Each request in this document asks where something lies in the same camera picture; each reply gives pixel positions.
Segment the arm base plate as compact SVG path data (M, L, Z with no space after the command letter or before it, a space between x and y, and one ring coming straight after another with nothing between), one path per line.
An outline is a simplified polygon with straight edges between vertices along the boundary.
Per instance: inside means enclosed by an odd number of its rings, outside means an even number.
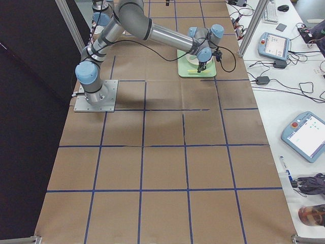
M94 31L94 36L99 37L100 34L104 36L120 36L125 32L125 29L120 25L114 25L113 27L107 26L97 26Z
M116 96L118 91L118 80L103 80L102 88L93 94L86 93L82 87L75 94L75 112L114 112Z

